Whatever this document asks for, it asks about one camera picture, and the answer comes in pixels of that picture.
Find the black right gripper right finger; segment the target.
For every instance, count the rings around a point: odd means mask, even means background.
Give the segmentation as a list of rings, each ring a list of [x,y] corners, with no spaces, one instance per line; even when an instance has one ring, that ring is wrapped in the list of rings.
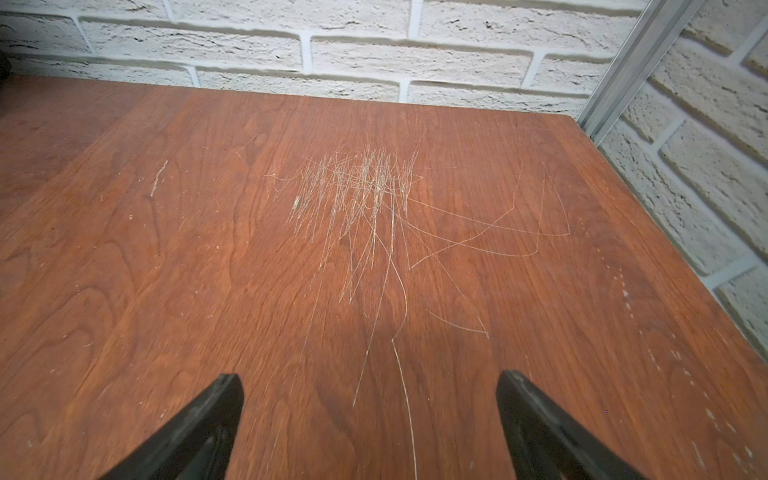
[[[518,479],[642,479],[525,375],[501,372],[496,401]]]

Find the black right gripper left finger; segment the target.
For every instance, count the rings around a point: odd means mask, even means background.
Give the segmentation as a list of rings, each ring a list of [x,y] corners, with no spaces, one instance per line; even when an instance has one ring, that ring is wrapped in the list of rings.
[[[104,479],[223,479],[244,406],[236,374],[222,374],[102,475]]]

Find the aluminium right corner post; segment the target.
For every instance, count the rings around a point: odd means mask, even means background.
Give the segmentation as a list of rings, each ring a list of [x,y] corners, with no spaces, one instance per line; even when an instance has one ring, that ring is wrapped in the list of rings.
[[[577,123],[600,144],[703,5],[702,0],[651,0],[611,61]]]

